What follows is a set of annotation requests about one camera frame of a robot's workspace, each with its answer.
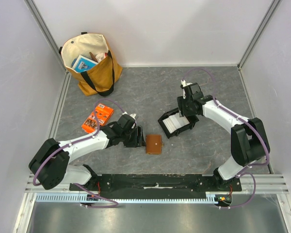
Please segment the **black card box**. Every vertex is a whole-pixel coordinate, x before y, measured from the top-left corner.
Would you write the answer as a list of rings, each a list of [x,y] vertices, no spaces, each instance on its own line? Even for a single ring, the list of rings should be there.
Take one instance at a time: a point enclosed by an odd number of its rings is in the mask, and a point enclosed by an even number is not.
[[[180,116],[178,108],[164,113],[158,119],[158,123],[168,139],[179,136],[186,130],[192,130],[198,121],[197,116]]]

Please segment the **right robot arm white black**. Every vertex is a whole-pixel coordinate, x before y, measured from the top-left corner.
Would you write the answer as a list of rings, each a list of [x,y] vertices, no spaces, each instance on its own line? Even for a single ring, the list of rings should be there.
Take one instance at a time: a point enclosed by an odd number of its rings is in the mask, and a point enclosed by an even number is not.
[[[212,185],[218,191],[229,187],[234,178],[265,158],[269,163],[270,146],[263,122],[259,118],[241,116],[211,95],[205,96],[198,83],[184,80],[180,85],[183,95],[177,98],[182,117],[204,116],[213,120],[230,134],[231,156],[213,172]]]

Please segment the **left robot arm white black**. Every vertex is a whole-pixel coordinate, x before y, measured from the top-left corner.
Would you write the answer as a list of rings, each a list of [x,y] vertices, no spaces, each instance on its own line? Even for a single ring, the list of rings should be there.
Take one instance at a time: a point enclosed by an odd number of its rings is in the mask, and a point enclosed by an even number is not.
[[[101,126],[99,130],[72,140],[47,139],[29,163],[34,174],[33,185],[51,190],[60,184],[80,184],[85,190],[97,185],[95,172],[88,165],[74,166],[72,162],[94,151],[122,143],[126,148],[146,145],[143,128],[135,115],[123,113],[118,121]]]

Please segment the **brown leather card holder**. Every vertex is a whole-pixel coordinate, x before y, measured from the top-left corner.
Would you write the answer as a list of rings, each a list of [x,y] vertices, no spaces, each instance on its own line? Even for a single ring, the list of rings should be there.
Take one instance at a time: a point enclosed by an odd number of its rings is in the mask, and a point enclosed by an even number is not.
[[[147,134],[145,137],[146,154],[159,155],[162,153],[162,136],[160,134]]]

